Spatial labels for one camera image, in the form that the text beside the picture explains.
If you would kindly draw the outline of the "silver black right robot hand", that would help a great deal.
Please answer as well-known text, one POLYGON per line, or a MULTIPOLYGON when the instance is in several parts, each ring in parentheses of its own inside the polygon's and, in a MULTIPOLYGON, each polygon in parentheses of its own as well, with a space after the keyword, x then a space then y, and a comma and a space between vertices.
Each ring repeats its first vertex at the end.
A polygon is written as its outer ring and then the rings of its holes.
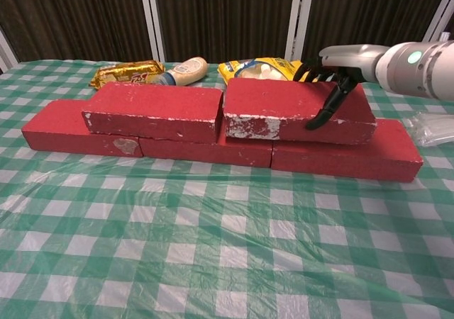
POLYGON ((295 82, 324 82, 331 78, 336 83, 305 128, 316 130, 325 125, 359 83, 376 82, 375 68, 387 50, 382 45, 333 45, 322 49, 316 59, 303 62, 293 76, 295 82))

